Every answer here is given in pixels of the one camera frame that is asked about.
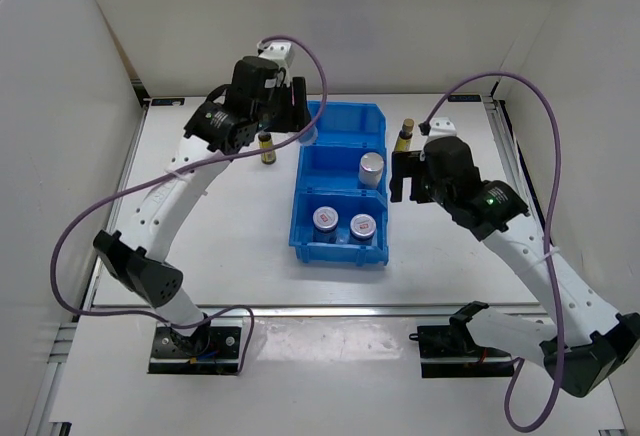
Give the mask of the brown dropper bottle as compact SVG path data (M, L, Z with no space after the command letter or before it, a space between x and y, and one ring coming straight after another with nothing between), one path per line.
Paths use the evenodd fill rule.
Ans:
M403 121L401 129L398 132L398 136L396 138L393 149L394 152L408 152L411 149L414 124L415 122L411 118L406 118Z
M276 154L273 150L274 143L272 135L269 132L260 132L258 134L259 147L262 150L260 155L261 162L265 165L272 165L276 162Z

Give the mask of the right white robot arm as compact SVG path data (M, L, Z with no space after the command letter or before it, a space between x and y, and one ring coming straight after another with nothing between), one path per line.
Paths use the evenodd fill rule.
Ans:
M429 141L420 151L392 156L391 200L435 203L497 255L547 311L541 325L505 315L488 304L466 304L435 338L436 345L470 356L488 347L520 357L561 378L561 389L589 394L639 347L639 315L623 314L602 299L546 245L529 208L506 182L484 180L470 147L455 136Z

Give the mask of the red-label dark jar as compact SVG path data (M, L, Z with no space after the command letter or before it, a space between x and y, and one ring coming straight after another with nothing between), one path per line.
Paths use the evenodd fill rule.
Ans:
M318 207L312 215L313 241L333 244L337 240L338 212L331 206Z
M366 213L353 216L349 224L349 241L354 245L371 245L376 235L375 219Z

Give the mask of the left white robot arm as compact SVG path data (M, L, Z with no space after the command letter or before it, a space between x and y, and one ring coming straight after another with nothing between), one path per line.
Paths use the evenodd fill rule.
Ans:
M183 275L167 255L196 203L229 166L229 156L261 131L297 133L309 123L306 86L291 76L292 61L283 41L239 60L231 82L212 91L186 123L167 181L147 193L126 224L94 239L111 276L172 325L175 344L188 356L206 351L210 333L198 324L205 315L183 290Z

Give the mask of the silver-cap white jar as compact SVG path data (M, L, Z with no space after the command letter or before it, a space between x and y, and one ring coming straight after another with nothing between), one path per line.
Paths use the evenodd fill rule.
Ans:
M359 162L359 182L366 188L376 189L382 180L384 168L384 158L380 154L365 153Z
M312 126L306 131L299 139L298 142L301 146L312 145L318 137L318 129L316 126Z

